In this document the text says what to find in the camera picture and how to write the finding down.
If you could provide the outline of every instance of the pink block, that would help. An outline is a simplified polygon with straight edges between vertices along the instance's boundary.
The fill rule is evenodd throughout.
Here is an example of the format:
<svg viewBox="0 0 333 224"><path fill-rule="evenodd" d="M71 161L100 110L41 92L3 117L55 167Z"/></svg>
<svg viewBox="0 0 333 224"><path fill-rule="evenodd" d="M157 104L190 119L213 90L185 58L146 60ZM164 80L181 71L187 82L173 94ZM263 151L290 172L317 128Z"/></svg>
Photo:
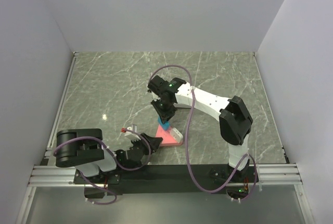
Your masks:
<svg viewBox="0 0 333 224"><path fill-rule="evenodd" d="M177 142L175 140L174 137L172 137L170 135L170 130L171 130L171 127L168 128L166 131L160 126L158 125L158 128L157 128L157 132L156 132L156 135L155 137L162 137L163 138L163 141L162 143L160 144L161 147L166 147L166 146L180 146L183 144L183 141L181 141L180 143Z"/></svg>

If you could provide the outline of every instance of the metal frame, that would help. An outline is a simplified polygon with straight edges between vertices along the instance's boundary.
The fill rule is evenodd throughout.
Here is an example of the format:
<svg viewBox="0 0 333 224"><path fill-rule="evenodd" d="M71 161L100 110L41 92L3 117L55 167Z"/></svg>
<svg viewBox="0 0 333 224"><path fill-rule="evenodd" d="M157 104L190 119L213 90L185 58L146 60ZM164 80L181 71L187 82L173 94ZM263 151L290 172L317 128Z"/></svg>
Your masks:
<svg viewBox="0 0 333 224"><path fill-rule="evenodd" d="M302 180L296 164L259 164L259 183L261 185L301 185ZM34 166L28 187L84 187L73 184L75 168L58 168L56 166ZM239 186L242 183L230 183Z"/></svg>
<svg viewBox="0 0 333 224"><path fill-rule="evenodd" d="M296 190L298 202L300 203L300 207L301 207L301 210L302 210L302 213L303 213L305 223L306 224L315 223L308 198L306 197L305 192L304 192L304 186L303 185L295 185L295 190Z"/></svg>
<svg viewBox="0 0 333 224"><path fill-rule="evenodd" d="M52 153L54 133L59 125L59 117L63 109L68 86L72 78L73 68L78 54L79 54L78 52L73 53L72 64L67 76L65 88L61 97L60 105L57 111L54 125L52 127L52 131L50 133L47 149L44 155L45 159L49 159ZM260 188L262 185L294 185L298 201L304 216L305 223L306 224L315 223L308 199L306 198L306 195L304 193L303 183L296 164L259 164L257 165L257 170L259 175ZM73 179L75 175L76 175L75 168L58 168L55 166L34 166L28 183L27 191L25 193L16 220L16 224L26 223L37 187L90 186L84 184L73 184ZM237 186L240 184L231 183L230 185Z"/></svg>
<svg viewBox="0 0 333 224"><path fill-rule="evenodd" d="M69 69L67 80L66 80L66 83L65 83L65 88L64 88L62 96L61 96L60 105L59 105L59 108L58 108L58 111L57 111L56 119L54 121L50 137L48 139L48 143L47 143L48 148L52 148L52 146L53 146L54 133L58 129L58 126L59 126L59 117L60 117L60 115L62 113L62 110L63 110L64 101L65 101L65 98L66 98L66 95L67 95L68 85L69 85L70 80L72 78L73 68L74 68L74 65L75 65L75 62L76 62L77 55L78 55L78 52L73 53L72 64L71 64L71 67Z"/></svg>
<svg viewBox="0 0 333 224"><path fill-rule="evenodd" d="M72 63L71 63L71 66L70 66L70 69L69 69L69 72L68 72L68 75L67 75L65 87L63 89L63 93L62 93L62 96L61 96L61 100L60 100L60 104L59 104L58 111L57 111L57 114L56 114L56 118L55 118L52 130L51 130L51 133L50 133L50 137L48 139L47 148L46 148L46 152L45 152L45 155L44 155L44 158L46 158L46 159L48 159L50 157L51 152L52 152L53 136L54 136L54 133L57 130L58 125L59 125L59 117L60 117L62 109L63 109L64 101L65 101L65 98L66 98L66 95L67 95L68 86L69 86L69 83L70 83L71 78L72 78L73 68L74 68L76 58L77 58L78 55L79 55L79 52L74 52L73 53ZM19 210L18 217L17 217L16 222L15 222L16 224L25 224L26 223L29 212L30 212L31 204L32 204L33 198L35 196L35 192L36 192L36 187L29 187L29 186L27 187L27 190L25 192L25 196L23 198L21 208Z"/></svg>

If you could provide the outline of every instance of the blue block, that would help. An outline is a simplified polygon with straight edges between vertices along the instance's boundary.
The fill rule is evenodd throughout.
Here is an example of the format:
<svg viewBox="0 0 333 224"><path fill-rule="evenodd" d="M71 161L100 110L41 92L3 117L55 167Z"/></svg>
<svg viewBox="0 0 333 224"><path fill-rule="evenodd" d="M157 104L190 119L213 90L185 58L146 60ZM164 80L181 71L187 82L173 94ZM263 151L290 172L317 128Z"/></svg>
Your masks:
<svg viewBox="0 0 333 224"><path fill-rule="evenodd" d="M170 123L167 121L165 124L163 124L160 117L158 117L157 122L159 123L159 125L161 125L164 131L168 130L168 128L170 127Z"/></svg>

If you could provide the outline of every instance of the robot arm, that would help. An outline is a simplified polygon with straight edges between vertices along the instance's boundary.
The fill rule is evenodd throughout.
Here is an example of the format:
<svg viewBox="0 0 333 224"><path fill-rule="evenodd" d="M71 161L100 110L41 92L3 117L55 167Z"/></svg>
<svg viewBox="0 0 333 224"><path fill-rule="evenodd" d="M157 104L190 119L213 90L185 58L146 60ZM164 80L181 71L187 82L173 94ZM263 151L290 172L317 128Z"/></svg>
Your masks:
<svg viewBox="0 0 333 224"><path fill-rule="evenodd" d="M174 104L191 106L193 102L191 87L186 81L174 78L170 82L155 76L148 83L149 92L153 92L151 102L162 123L169 121L177 111ZM248 137L253 123L252 117L243 100L234 96L232 99L213 95L193 87L196 103L195 108L212 116L220 123L222 138L228 142L229 165L235 168L239 160L248 152ZM244 159L239 171L248 164Z"/></svg>

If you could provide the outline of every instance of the small white object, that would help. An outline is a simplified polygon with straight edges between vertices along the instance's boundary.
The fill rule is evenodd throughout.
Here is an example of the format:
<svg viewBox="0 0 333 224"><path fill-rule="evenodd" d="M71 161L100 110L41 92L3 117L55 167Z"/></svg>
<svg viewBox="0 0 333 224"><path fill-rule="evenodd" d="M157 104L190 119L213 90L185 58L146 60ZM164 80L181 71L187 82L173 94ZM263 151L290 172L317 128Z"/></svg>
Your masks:
<svg viewBox="0 0 333 224"><path fill-rule="evenodd" d="M137 132L137 125L135 124L132 124L130 125L129 127L127 127L128 130L132 130L134 132ZM140 137L138 137L137 135L133 134L133 133L130 133L128 131L125 132L125 137L130 139L131 141L135 141L135 140L139 140Z"/></svg>
<svg viewBox="0 0 333 224"><path fill-rule="evenodd" d="M170 135L173 139L175 139L178 143L181 143L183 141L183 135L180 133L177 128L172 128L170 130Z"/></svg>
<svg viewBox="0 0 333 224"><path fill-rule="evenodd" d="M154 92L152 92L151 93L152 94L152 99L154 100L154 101L157 101L160 97L157 95L157 94L155 94Z"/></svg>

